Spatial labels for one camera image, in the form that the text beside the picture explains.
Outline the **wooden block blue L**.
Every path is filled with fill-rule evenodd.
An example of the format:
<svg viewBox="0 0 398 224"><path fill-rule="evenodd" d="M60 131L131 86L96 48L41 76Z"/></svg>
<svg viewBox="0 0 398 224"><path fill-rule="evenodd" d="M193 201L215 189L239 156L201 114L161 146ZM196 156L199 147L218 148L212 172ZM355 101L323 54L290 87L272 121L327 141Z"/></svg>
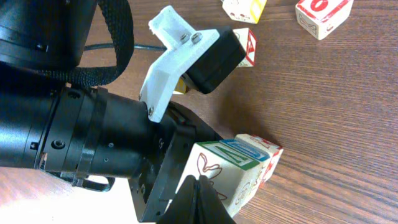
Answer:
<svg viewBox="0 0 398 224"><path fill-rule="evenodd" d="M249 156L251 159L254 159L259 162L259 168L258 168L258 171L256 172L256 176L254 179L255 182L252 184L252 187L249 191L249 197L250 198L253 197L255 195L255 193L257 192L257 190L254 188L254 184L256 183L256 179L259 176L260 169L261 169L260 161L253 158L253 156L259 156L260 159L263 159L263 160L266 158L266 156L263 153L259 152L257 149L254 149L253 147L248 146L245 143L235 140L235 138L221 140L221 143L226 146L232 147L233 149L237 149L239 152L242 152L244 155Z"/></svg>

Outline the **wooden block red 6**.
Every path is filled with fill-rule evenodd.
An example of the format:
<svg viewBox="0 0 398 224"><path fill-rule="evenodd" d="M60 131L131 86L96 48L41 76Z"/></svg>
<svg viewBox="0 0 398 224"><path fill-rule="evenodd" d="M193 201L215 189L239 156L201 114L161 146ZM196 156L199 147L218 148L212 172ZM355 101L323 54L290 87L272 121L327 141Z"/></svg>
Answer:
<svg viewBox="0 0 398 224"><path fill-rule="evenodd" d="M317 40L323 40L350 15L353 0L300 0L297 22Z"/></svg>

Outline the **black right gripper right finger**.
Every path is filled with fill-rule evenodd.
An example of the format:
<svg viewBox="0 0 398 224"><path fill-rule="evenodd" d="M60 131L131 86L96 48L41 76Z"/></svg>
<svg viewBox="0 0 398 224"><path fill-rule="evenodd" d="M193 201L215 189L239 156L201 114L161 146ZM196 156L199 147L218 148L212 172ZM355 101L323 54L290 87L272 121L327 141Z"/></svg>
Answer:
<svg viewBox="0 0 398 224"><path fill-rule="evenodd" d="M210 180L201 175L196 189L195 223L197 224L236 224L226 211Z"/></svg>

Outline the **wooden block red Q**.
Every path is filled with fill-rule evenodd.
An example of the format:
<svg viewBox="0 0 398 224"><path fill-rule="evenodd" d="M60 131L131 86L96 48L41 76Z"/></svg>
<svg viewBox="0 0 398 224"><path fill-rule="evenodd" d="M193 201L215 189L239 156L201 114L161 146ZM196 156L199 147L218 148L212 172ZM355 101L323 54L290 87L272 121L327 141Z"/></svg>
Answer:
<svg viewBox="0 0 398 224"><path fill-rule="evenodd" d="M238 134L235 140L257 149L266 156L264 160L260 159L259 156L253 156L253 158L259 160L261 164L259 176L254 184L254 188L257 190L272 176L284 149L282 146L278 146L260 136L252 134Z"/></svg>

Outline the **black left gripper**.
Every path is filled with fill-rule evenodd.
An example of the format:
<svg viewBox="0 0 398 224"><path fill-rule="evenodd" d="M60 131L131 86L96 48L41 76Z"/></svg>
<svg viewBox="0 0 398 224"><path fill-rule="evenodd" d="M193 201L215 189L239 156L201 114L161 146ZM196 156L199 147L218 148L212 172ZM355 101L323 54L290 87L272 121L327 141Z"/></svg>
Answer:
<svg viewBox="0 0 398 224"><path fill-rule="evenodd" d="M193 145L220 139L193 111L176 102L169 103L162 121L155 124L154 152L138 176L128 180L137 221L159 221L175 197Z"/></svg>

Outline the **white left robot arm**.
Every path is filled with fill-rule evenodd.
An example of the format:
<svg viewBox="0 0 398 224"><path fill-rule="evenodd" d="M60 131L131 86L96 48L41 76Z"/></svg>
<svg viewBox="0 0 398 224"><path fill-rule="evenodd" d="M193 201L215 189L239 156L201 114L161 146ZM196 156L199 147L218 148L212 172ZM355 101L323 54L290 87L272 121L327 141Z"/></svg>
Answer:
<svg viewBox="0 0 398 224"><path fill-rule="evenodd" d="M194 145L220 135L170 99L181 76L213 91L240 44L229 27L160 18L167 49L130 100L106 89L134 52L127 1L2 1L1 165L97 192L125 178L140 222L229 223L209 178L183 176Z"/></svg>

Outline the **wooden block blue side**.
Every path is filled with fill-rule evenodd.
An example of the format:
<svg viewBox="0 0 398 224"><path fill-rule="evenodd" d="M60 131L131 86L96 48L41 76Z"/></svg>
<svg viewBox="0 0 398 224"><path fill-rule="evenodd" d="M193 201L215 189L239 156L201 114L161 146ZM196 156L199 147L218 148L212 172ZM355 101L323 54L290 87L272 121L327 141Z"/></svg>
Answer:
<svg viewBox="0 0 398 224"><path fill-rule="evenodd" d="M179 78L177 85L173 91L173 94L174 95L184 95L187 93L188 90L189 89L188 89L188 86L186 85L186 83L181 78Z"/></svg>

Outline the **wooden block animal drawing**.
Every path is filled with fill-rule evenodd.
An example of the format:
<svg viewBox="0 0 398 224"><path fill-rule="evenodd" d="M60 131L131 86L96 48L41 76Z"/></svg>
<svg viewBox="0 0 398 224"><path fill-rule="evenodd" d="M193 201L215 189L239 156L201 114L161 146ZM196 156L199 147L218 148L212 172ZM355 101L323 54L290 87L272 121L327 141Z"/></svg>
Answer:
<svg viewBox="0 0 398 224"><path fill-rule="evenodd" d="M250 28L233 29L243 49L246 52L245 57L239 63L238 67L253 67L256 61L257 38Z"/></svg>

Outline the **wooden block mushroom A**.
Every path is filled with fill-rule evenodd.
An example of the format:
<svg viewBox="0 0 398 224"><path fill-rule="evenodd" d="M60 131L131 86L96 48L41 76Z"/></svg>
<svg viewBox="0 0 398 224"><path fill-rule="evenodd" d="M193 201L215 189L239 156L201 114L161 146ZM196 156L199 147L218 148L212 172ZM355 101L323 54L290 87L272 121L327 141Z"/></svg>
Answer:
<svg viewBox="0 0 398 224"><path fill-rule="evenodd" d="M222 0L222 8L230 19L257 24L267 0Z"/></svg>

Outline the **wooden block Z bird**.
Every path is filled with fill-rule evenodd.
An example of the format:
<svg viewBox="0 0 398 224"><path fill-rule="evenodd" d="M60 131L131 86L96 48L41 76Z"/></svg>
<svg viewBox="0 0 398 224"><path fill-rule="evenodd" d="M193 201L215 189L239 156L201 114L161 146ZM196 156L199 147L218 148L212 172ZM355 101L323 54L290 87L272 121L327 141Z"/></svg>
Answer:
<svg viewBox="0 0 398 224"><path fill-rule="evenodd" d="M228 140L195 143L177 189L187 176L198 179L204 175L216 190L228 214L233 217L243 206L256 180L260 162L228 143Z"/></svg>

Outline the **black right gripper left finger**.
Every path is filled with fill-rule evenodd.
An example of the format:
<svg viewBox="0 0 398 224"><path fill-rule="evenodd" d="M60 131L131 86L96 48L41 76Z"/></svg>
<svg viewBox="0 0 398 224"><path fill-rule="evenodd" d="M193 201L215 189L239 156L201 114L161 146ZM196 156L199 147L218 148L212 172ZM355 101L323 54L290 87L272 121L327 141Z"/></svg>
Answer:
<svg viewBox="0 0 398 224"><path fill-rule="evenodd" d="M189 175L157 224L194 224L197 207L197 180Z"/></svg>

